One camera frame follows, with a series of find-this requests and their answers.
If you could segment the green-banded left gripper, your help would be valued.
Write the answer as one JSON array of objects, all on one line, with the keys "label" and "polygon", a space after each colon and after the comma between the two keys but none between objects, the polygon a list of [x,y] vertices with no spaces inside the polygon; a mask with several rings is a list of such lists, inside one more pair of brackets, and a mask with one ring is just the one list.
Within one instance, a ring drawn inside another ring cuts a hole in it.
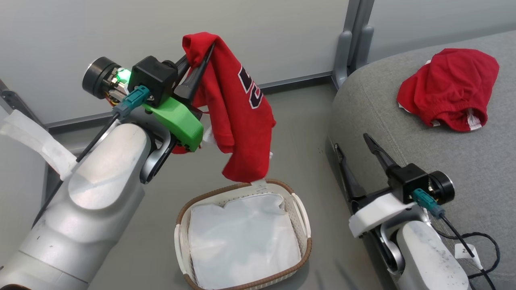
[{"label": "green-banded left gripper", "polygon": [[177,62],[148,56],[131,69],[107,57],[89,64],[83,76],[83,90],[112,107],[111,121],[122,121],[137,108],[152,114],[187,151],[197,150],[204,127],[202,112],[193,105],[214,44],[201,63],[193,68],[187,56]]}]

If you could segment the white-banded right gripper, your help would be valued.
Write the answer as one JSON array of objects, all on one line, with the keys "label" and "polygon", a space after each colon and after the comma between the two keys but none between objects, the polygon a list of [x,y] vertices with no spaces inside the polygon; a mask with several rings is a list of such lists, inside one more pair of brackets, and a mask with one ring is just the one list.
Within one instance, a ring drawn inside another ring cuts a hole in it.
[{"label": "white-banded right gripper", "polygon": [[[391,156],[370,136],[363,138],[374,156],[378,159],[386,175],[400,168]],[[402,212],[415,207],[424,213],[441,219],[445,216],[444,204],[455,197],[455,188],[450,178],[441,171],[417,173],[414,178],[402,177],[401,182],[391,178],[394,185],[366,195],[365,189],[356,180],[347,164],[347,158],[338,143],[334,144],[337,162],[341,172],[346,199],[351,202],[353,214],[349,227],[355,238],[376,229],[399,216]]]}]

